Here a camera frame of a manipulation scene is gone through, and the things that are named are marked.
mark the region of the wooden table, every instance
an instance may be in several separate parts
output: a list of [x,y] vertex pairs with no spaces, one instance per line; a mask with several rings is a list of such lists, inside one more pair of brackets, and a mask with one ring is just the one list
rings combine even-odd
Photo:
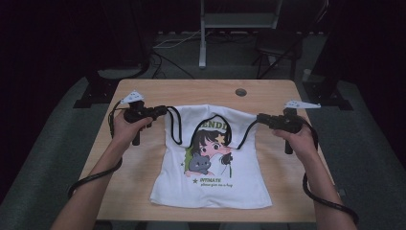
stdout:
[[[236,90],[247,95],[240,97]],[[252,114],[281,115],[284,104],[300,100],[290,80],[122,80],[113,105],[137,90],[145,96],[147,107],[157,105],[214,104]],[[304,109],[299,115],[307,118]],[[111,138],[107,114],[91,149],[81,177],[89,174]],[[256,136],[259,166],[273,206],[256,210],[187,209],[152,204],[149,196],[161,171],[165,146],[164,118],[141,132],[141,145],[131,146],[124,154],[122,167],[114,173],[104,196],[98,219],[176,220],[176,221],[250,221],[313,222],[313,202],[302,189],[304,168],[295,154],[284,152],[284,140],[260,125]]]

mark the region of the cat graphic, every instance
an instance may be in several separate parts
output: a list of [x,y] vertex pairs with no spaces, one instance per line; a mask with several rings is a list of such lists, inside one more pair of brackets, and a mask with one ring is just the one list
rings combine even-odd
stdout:
[[198,172],[208,174],[208,168],[212,165],[209,156],[201,156],[199,153],[194,153],[191,162],[189,163],[189,170],[191,172]]

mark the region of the hand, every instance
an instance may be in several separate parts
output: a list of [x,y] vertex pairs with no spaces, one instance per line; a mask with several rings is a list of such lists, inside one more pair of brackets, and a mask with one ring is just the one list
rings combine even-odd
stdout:
[[134,140],[137,132],[152,122],[152,118],[147,117],[136,123],[128,123],[124,119],[124,110],[114,118],[114,136],[112,142],[117,142],[126,147]]
[[272,133],[288,141],[290,147],[292,147],[302,162],[304,162],[307,157],[317,153],[311,130],[308,126],[303,125],[298,133],[291,133],[280,129],[273,130]]

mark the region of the shelf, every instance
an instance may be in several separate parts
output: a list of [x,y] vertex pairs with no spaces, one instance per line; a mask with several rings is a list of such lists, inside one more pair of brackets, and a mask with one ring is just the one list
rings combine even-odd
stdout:
[[206,13],[205,28],[272,28],[274,13]]

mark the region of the white tag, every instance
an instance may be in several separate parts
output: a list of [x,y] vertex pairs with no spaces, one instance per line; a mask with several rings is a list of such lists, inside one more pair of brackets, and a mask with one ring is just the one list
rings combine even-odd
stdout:
[[317,103],[303,103],[303,102],[298,102],[298,101],[290,101],[287,102],[284,107],[288,108],[321,108],[322,106]]
[[121,100],[121,104],[134,103],[134,102],[142,101],[143,99],[144,99],[144,96],[134,90],[130,94],[128,94],[128,96],[126,96],[124,99]]

